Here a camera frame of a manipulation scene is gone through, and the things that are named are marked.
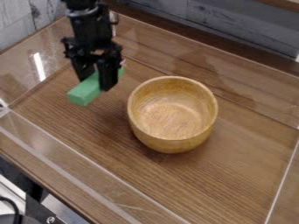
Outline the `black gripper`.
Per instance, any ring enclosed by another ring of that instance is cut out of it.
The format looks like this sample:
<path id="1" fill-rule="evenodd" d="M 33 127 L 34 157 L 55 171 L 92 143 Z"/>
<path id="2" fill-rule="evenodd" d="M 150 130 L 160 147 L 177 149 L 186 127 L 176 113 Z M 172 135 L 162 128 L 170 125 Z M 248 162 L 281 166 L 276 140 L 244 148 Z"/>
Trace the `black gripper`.
<path id="1" fill-rule="evenodd" d="M 108 91 L 117 84 L 122 50 L 112 37 L 109 8 L 67 8 L 66 17 L 73 36 L 62 38 L 61 43 L 78 81 L 94 73 L 97 62 L 98 88 Z"/>

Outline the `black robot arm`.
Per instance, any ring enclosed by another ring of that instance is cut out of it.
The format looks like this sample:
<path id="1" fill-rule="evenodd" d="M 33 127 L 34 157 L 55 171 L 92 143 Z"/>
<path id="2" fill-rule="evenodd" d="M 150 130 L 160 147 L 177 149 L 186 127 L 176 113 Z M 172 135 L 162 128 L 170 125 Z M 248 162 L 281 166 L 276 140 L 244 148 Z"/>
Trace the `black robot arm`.
<path id="1" fill-rule="evenodd" d="M 98 89 L 108 91 L 117 84 L 117 71 L 121 68 L 122 47 L 113 41 L 110 10 L 102 0 L 61 0 L 73 31 L 63 37 L 65 58 L 70 60 L 78 81 L 98 72 Z"/>

